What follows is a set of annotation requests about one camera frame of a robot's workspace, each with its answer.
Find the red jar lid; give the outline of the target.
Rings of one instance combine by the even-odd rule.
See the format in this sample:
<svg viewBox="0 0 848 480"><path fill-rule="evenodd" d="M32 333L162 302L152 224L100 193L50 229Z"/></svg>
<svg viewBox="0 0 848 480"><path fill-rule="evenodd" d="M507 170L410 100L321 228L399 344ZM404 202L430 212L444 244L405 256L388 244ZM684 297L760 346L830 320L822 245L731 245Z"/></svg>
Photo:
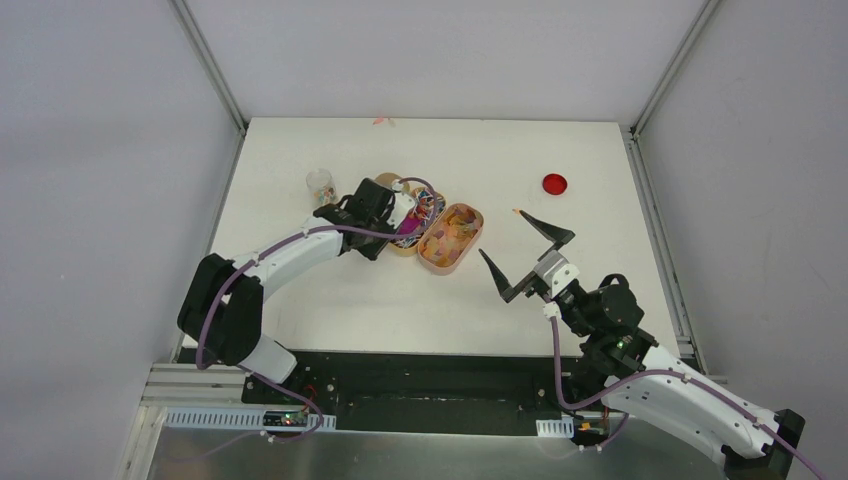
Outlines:
<svg viewBox="0 0 848 480"><path fill-rule="evenodd" d="M568 181L560 174L549 173L542 179L542 188L549 195L559 196L566 192Z"/></svg>

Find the clear plastic jar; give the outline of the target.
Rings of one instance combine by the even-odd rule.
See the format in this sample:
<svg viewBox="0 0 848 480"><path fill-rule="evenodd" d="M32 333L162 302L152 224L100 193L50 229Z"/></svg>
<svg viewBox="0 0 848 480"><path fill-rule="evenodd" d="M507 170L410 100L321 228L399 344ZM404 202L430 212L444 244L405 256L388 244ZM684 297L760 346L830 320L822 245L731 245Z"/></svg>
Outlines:
<svg viewBox="0 0 848 480"><path fill-rule="evenodd" d="M316 207L335 204L338 201L335 181L328 170L319 168L310 171L306 176L306 185Z"/></svg>

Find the magenta plastic scoop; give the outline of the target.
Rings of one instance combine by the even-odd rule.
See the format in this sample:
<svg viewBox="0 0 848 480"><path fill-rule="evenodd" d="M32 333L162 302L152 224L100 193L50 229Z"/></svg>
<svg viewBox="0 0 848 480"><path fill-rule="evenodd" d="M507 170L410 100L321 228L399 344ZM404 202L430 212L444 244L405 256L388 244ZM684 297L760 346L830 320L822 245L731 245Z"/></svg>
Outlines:
<svg viewBox="0 0 848 480"><path fill-rule="evenodd" d="M397 230L397 234L402 237L409 236L412 232L415 232L424 221L418 217L407 216L401 223L399 229Z"/></svg>

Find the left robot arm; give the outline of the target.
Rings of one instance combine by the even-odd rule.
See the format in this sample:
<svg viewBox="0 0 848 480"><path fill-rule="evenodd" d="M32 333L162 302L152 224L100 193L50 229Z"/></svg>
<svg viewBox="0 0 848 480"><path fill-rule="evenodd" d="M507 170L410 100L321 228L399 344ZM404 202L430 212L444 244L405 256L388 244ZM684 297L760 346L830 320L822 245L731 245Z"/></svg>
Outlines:
<svg viewBox="0 0 848 480"><path fill-rule="evenodd" d="M234 259L204 257L177 317L178 328L197 343L196 367L239 367L267 379L266 389L279 403L297 402L305 378L294 370L295 355L263 333L265 302L312 267L347 252L376 259L398 239L416 206L399 184L366 178L353 194L318 207L286 238Z"/></svg>

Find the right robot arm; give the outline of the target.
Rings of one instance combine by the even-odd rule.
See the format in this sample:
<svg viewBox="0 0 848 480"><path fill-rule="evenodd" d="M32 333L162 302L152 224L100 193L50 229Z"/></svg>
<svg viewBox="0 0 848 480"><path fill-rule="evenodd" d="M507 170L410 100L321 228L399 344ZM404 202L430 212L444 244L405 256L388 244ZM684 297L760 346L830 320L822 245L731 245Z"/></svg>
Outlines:
<svg viewBox="0 0 848 480"><path fill-rule="evenodd" d="M523 294L543 301L560 408L576 412L600 403L636 417L699 451L728 479L785 479L795 461L823 476L798 449L802 416L746 401L673 355L640 328L644 312L625 276L610 274L585 290L578 268L560 251L574 233L519 214L550 247L517 284L490 257L484 260L502 300Z"/></svg>

